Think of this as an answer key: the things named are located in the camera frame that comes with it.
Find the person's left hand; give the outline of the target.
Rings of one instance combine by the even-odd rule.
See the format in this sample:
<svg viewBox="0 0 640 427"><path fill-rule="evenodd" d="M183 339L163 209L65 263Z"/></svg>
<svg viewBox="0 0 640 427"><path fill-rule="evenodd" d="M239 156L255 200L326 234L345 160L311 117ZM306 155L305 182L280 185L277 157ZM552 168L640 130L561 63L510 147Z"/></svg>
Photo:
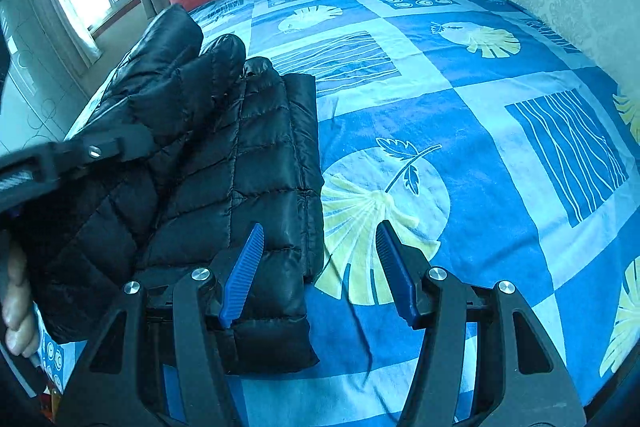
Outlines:
<svg viewBox="0 0 640 427"><path fill-rule="evenodd" d="M6 274L6 288L1 291L6 349L12 355L29 359L39 346L38 321L27 277L26 255L12 239L2 262L3 273Z"/></svg>

